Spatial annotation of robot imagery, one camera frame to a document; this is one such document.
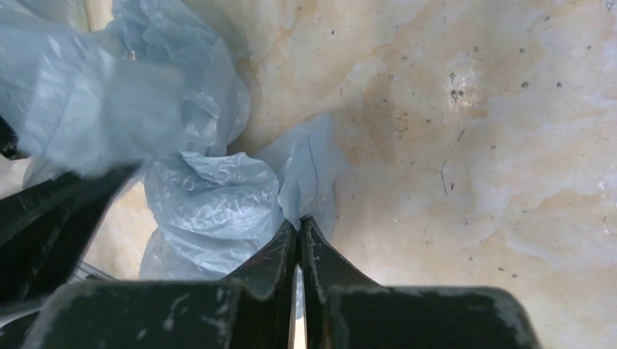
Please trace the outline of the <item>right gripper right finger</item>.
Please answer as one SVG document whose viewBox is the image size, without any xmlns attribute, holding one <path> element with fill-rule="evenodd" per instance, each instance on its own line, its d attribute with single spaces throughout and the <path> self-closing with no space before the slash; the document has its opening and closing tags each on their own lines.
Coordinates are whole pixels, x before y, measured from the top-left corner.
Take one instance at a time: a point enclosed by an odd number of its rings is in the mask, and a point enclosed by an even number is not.
<svg viewBox="0 0 617 349">
<path fill-rule="evenodd" d="M 484 286 L 383 286 L 343 257 L 317 222 L 300 227 L 309 348 L 539 348 L 509 292 Z"/>
</svg>

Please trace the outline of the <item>light blue plastic bag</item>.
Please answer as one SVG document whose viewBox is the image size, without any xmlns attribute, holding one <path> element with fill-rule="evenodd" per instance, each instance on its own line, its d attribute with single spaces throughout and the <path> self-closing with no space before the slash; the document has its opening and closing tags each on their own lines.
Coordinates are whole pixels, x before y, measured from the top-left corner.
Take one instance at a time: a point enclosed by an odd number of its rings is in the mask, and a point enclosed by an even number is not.
<svg viewBox="0 0 617 349">
<path fill-rule="evenodd" d="M 1 3 L 1 118 L 35 158 L 26 186 L 137 164 L 158 225 L 141 279 L 222 278 L 284 221 L 313 217 L 331 237 L 346 160 L 328 115 L 230 155 L 250 96 L 213 28 L 181 1 L 115 1 L 90 33 L 84 14 L 80 1 Z"/>
</svg>

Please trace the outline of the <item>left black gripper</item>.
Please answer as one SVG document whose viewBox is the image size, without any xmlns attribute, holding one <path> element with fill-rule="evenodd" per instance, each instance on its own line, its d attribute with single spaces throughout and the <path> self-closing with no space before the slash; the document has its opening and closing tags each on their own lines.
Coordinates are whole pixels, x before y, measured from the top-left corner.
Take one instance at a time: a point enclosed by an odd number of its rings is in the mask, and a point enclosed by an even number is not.
<svg viewBox="0 0 617 349">
<path fill-rule="evenodd" d="M 81 259 L 114 196 L 136 173 L 72 172 L 1 200 L 1 347 L 20 348 L 45 297 L 79 279 Z"/>
</svg>

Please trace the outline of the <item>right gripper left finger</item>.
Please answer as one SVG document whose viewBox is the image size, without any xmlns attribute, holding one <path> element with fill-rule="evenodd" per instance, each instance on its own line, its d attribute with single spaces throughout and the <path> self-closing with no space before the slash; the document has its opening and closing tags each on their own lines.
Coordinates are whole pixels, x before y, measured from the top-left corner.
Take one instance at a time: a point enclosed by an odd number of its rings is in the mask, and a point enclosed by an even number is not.
<svg viewBox="0 0 617 349">
<path fill-rule="evenodd" d="M 25 348 L 288 348 L 297 231 L 219 281 L 85 281 L 44 304 Z"/>
</svg>

